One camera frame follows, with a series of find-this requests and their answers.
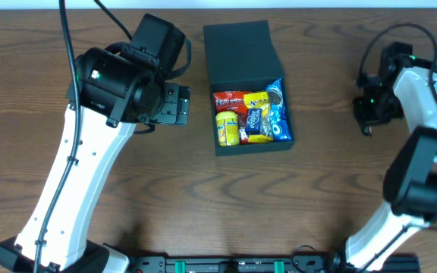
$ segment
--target green connector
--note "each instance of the green connector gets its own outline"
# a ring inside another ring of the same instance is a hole
[[[274,273],[285,273],[285,262],[283,261],[274,262]]]
[[[185,273],[185,262],[176,262],[174,264],[175,273]]]

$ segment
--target blue snack package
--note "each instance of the blue snack package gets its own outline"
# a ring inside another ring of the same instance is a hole
[[[274,141],[290,141],[288,122],[286,121],[286,107],[283,100],[282,79],[277,79],[274,83],[266,87],[269,101],[271,102],[271,126]]]
[[[247,111],[246,133],[261,134],[262,114],[261,108],[252,108]]]

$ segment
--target oreo cookie package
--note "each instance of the oreo cookie package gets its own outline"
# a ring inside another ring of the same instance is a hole
[[[283,101],[282,79],[277,79],[274,83],[266,87],[271,103],[271,126],[274,141],[290,141],[288,122],[286,121],[286,109]]]

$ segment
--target cable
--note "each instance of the cable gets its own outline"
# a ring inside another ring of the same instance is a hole
[[[148,129],[145,130],[141,130],[141,131],[134,131],[134,134],[147,134],[147,133],[152,133],[155,131],[155,125],[152,123],[144,123]]]
[[[70,63],[70,70],[72,75],[72,84],[74,88],[74,106],[75,106],[75,131],[74,131],[74,142],[72,144],[72,150],[70,156],[67,160],[67,166],[65,167],[64,173],[61,176],[60,182],[58,183],[57,190],[53,195],[52,201],[50,202],[49,209],[46,211],[45,218],[42,222],[42,228],[39,231],[38,240],[35,242],[36,244],[36,252],[35,252],[35,265],[33,267],[33,273],[38,273],[39,264],[42,258],[42,248],[45,245],[45,233],[46,228],[49,225],[49,220],[52,216],[53,209],[60,197],[60,193],[65,185],[65,181],[67,180],[68,174],[70,174],[70,170],[72,166],[77,161],[77,148],[80,144],[80,98],[79,98],[79,86],[77,82],[77,69],[74,62],[74,50],[72,48],[72,41],[70,37],[70,31],[68,29],[67,22],[67,14],[65,11],[65,0],[59,0],[60,5],[60,20],[61,20],[61,28],[64,34],[65,47],[67,49],[68,54],[68,62]]]
[[[434,74],[434,70],[437,67],[437,42],[436,42],[436,38],[425,27],[422,27],[418,24],[412,24],[412,23],[395,24],[395,25],[390,26],[387,29],[383,30],[381,33],[377,34],[377,36],[367,46],[366,51],[363,54],[362,61],[360,62],[360,67],[359,67],[359,71],[358,71],[358,77],[359,77],[359,79],[362,77],[363,65],[365,64],[365,60],[367,58],[367,55],[370,53],[370,50],[372,49],[373,45],[380,39],[380,37],[384,36],[389,31],[397,29],[397,28],[401,28],[401,27],[413,27],[415,29],[423,31],[428,36],[429,40],[432,43],[433,57],[432,57],[431,68],[429,69],[429,73],[428,73],[428,86],[429,86],[429,90],[431,91],[431,95],[434,98],[436,106],[437,106],[437,93],[436,93],[436,90],[434,87],[436,82],[432,78],[433,74]],[[375,254],[374,257],[372,257],[371,260],[369,260],[362,267],[362,269],[360,269],[357,273],[364,272],[375,260],[377,260],[385,251],[387,251],[387,249],[389,247],[391,247],[392,244],[394,244],[402,236],[402,234],[406,233],[407,230],[409,230],[409,228],[411,228],[411,227],[413,227],[413,225],[403,226],[402,230],[394,238],[392,238],[392,240],[390,242],[388,242],[388,244],[385,245],[384,248],[382,248],[379,253]],[[434,227],[418,227],[418,228],[420,228],[421,230],[437,231],[437,225]]]
[[[312,250],[316,251],[316,249],[315,249],[314,247],[310,246],[310,245],[302,245],[302,246],[299,246],[298,248],[296,248],[296,250],[293,251],[293,253],[291,254],[291,257],[290,257],[290,263],[291,263],[291,265],[292,265],[296,270],[298,270],[300,273],[307,273],[307,272],[304,271],[303,269],[301,269],[298,265],[296,265],[296,264],[294,263],[294,261],[293,261],[293,258],[294,258],[294,256],[295,256],[296,254],[300,253],[301,250],[304,249],[304,248],[309,248],[309,249],[312,249]],[[314,272],[321,272],[322,270],[324,270],[324,269],[323,269],[323,268],[320,268],[320,269],[316,269]]]
[[[126,36],[131,41],[133,39],[133,36],[129,33],[129,31],[127,31],[126,27],[110,12],[110,10],[108,10],[99,0],[94,0],[94,2],[122,29],[122,31],[124,31],[124,33],[126,33]]]
[[[380,37],[384,36],[389,31],[395,30],[395,29],[401,28],[401,27],[413,27],[415,29],[421,30],[431,40],[432,48],[433,48],[433,58],[432,58],[431,68],[429,69],[429,73],[428,73],[428,85],[429,85],[429,89],[431,90],[432,97],[434,98],[436,106],[437,106],[437,94],[436,94],[436,90],[434,88],[434,85],[436,84],[436,82],[432,79],[432,75],[434,74],[434,69],[437,67],[437,42],[436,42],[436,38],[425,27],[422,27],[418,24],[412,24],[412,23],[395,24],[395,25],[392,25],[392,26],[388,27],[387,29],[383,30],[381,33],[377,34],[377,36],[367,46],[367,49],[366,49],[365,53],[363,54],[362,61],[360,62],[358,76],[359,76],[359,78],[362,76],[363,64],[365,63],[367,55],[370,53],[370,49],[372,49],[373,45],[377,42],[377,40],[379,40]]]
[[[188,69],[191,63],[191,41],[189,39],[185,39],[184,41],[185,46],[187,47],[187,63],[178,69],[173,70],[168,77],[166,77],[166,80],[171,80],[176,77],[179,77],[185,73],[185,71]]]
[[[387,249],[389,249],[389,247],[391,247],[394,243],[395,243],[395,241],[397,241],[401,236],[402,236],[402,234],[404,234],[404,233],[406,233],[408,230],[409,230],[409,228],[411,228],[411,227],[413,227],[412,225],[406,225],[406,226],[402,226],[402,229],[401,229],[401,231],[399,231],[399,233],[397,233],[395,236],[394,236],[394,238],[392,238],[392,240],[390,240],[390,242],[388,242],[380,251],[379,251],[379,253],[376,253],[372,258],[371,258],[371,260],[369,260],[363,267],[362,267],[362,269],[360,269],[359,271],[357,271],[356,273],[362,273],[362,272],[364,272],[365,270],[367,270],[368,269],[368,267],[373,263],[373,262],[375,262],[382,254],[384,254],[384,252],[385,251],[387,251]]]
[[[111,52],[112,54],[116,54],[121,52],[123,46],[129,45],[127,42],[115,42],[111,45],[108,45],[104,50]]]

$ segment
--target snack package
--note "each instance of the snack package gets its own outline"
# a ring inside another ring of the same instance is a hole
[[[271,126],[274,141],[292,140],[289,133],[288,122],[286,121],[286,108],[283,101],[282,79],[277,79],[266,87],[271,102]]]
[[[217,114],[223,111],[233,111],[237,114],[241,144],[249,143],[249,137],[246,133],[247,107],[244,104],[244,95],[246,94],[251,94],[251,92],[226,91],[213,93],[215,99],[215,112]]]
[[[272,142],[271,128],[271,105],[266,91],[244,95],[244,104],[249,109],[251,115],[247,117],[246,130],[252,132],[259,131],[258,134],[249,135],[249,143],[268,143]]]

